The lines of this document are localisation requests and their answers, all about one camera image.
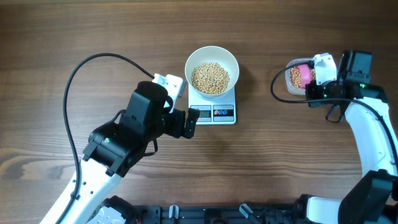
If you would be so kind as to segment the pink plastic scoop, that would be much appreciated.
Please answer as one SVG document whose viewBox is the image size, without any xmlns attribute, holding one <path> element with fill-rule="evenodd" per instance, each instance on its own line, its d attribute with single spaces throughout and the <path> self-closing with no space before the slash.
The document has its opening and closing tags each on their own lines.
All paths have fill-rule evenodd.
<svg viewBox="0 0 398 224">
<path fill-rule="evenodd" d="M 312 81 L 312 70 L 307 64 L 299 65 L 297 68 L 300 72 L 300 87 L 305 88 Z"/>
</svg>

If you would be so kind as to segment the white bowl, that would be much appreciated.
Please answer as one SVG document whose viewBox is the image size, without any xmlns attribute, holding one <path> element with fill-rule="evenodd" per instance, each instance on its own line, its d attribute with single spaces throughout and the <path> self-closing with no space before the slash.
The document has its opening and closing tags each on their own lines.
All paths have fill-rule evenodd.
<svg viewBox="0 0 398 224">
<path fill-rule="evenodd" d="M 193 69 L 205 62 L 218 62 L 229 73 L 230 81 L 225 92 L 217 95 L 208 95 L 193 87 Z M 239 64 L 235 56 L 228 50 L 218 46 L 206 46 L 194 51 L 194 53 L 189 56 L 185 64 L 185 76 L 189 86 L 193 87 L 193 89 L 204 98 L 216 98 L 230 91 L 237 83 L 239 73 Z"/>
</svg>

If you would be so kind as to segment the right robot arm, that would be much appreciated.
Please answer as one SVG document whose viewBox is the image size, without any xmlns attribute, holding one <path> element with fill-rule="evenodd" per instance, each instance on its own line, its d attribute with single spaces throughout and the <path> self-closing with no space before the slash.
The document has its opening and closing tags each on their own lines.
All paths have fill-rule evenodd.
<svg viewBox="0 0 398 224">
<path fill-rule="evenodd" d="M 311 108 L 331 104 L 351 127 L 358 148 L 362 179 L 342 200 L 309 196 L 303 219 L 312 223 L 397 223 L 397 137 L 382 87 L 370 83 L 372 54 L 345 50 L 340 63 L 328 54 L 300 58 L 316 71 L 305 85 Z"/>
</svg>

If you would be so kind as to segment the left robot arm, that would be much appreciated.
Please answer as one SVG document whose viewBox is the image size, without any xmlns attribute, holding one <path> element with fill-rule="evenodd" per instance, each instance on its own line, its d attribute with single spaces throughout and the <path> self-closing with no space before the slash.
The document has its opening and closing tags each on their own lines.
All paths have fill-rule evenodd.
<svg viewBox="0 0 398 224">
<path fill-rule="evenodd" d="M 174 108 L 184 87 L 170 81 L 139 82 L 127 108 L 90 134 L 75 174 L 42 223 L 89 222 L 130 168 L 149 156 L 150 142 L 163 134 L 192 138 L 199 112 Z"/>
</svg>

